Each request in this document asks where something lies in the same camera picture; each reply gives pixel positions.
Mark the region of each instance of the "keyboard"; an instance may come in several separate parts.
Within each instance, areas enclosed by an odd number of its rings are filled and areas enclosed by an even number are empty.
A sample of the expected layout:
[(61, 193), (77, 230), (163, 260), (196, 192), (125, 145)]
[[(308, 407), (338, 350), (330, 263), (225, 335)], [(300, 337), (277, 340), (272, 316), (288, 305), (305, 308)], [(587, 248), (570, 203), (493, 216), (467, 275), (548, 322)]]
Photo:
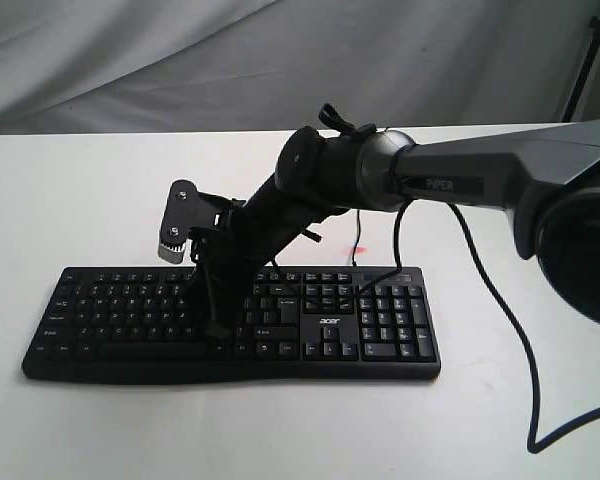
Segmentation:
[(136, 385), (434, 378), (440, 356), (420, 269), (346, 300), (390, 270), (283, 267), (297, 297), (265, 267), (235, 333), (219, 341), (184, 295), (193, 267), (66, 268), (22, 369), (31, 379)]

